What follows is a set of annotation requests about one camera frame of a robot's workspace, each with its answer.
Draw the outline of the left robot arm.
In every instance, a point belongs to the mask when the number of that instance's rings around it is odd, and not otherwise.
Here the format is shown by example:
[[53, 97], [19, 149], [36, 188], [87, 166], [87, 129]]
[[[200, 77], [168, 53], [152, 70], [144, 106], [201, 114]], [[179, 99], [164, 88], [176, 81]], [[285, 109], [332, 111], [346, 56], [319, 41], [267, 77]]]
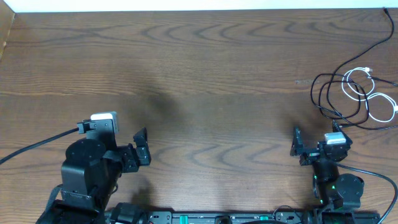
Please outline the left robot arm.
[[122, 174], [151, 162], [146, 128], [133, 140], [117, 146], [113, 131], [89, 131], [71, 144], [61, 168], [62, 184], [53, 189], [38, 223], [147, 223], [148, 212], [137, 205], [106, 209]]

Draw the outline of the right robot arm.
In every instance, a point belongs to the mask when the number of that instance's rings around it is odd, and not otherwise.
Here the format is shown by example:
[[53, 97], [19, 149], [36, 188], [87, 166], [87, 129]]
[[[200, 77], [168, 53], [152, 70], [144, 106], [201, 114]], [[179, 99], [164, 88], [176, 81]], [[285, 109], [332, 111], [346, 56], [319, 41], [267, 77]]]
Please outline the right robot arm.
[[336, 121], [333, 131], [324, 134], [316, 147], [304, 145], [301, 130], [293, 129], [291, 156], [301, 166], [312, 166], [313, 193], [321, 205], [303, 213], [302, 223], [355, 223], [354, 209], [361, 206], [364, 180], [353, 174], [340, 174], [338, 166], [348, 156], [352, 140]]

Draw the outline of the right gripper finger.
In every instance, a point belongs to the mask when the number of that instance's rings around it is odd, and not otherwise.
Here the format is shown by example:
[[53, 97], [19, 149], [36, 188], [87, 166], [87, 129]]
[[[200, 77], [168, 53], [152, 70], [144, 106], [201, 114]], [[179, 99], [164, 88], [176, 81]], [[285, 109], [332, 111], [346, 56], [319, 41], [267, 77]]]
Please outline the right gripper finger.
[[303, 139], [298, 127], [294, 127], [290, 156], [300, 156], [303, 153]]
[[346, 144], [351, 144], [352, 140], [348, 137], [348, 135], [342, 130], [342, 128], [340, 127], [340, 125], [333, 120], [332, 121], [332, 130], [333, 132], [342, 132], [344, 134], [344, 136], [346, 137]]

